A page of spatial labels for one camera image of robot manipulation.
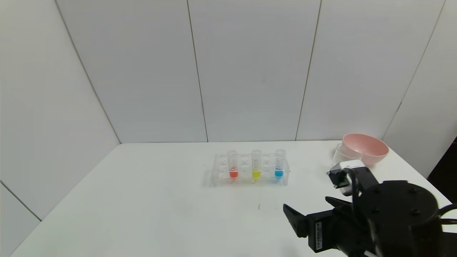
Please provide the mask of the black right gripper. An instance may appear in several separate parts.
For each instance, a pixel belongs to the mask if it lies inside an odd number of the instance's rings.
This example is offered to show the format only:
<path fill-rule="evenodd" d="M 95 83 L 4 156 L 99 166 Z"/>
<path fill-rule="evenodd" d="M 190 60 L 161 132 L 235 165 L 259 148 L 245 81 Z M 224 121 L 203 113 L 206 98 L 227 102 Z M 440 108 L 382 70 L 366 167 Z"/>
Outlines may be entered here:
<path fill-rule="evenodd" d="M 287 204 L 283 212 L 298 238 L 308 237 L 308 244 L 315 253 L 339 250 L 348 257 L 364 257 L 371 251 L 368 224 L 353 215 L 352 203 L 326 196 L 332 210 L 302 215 Z"/>

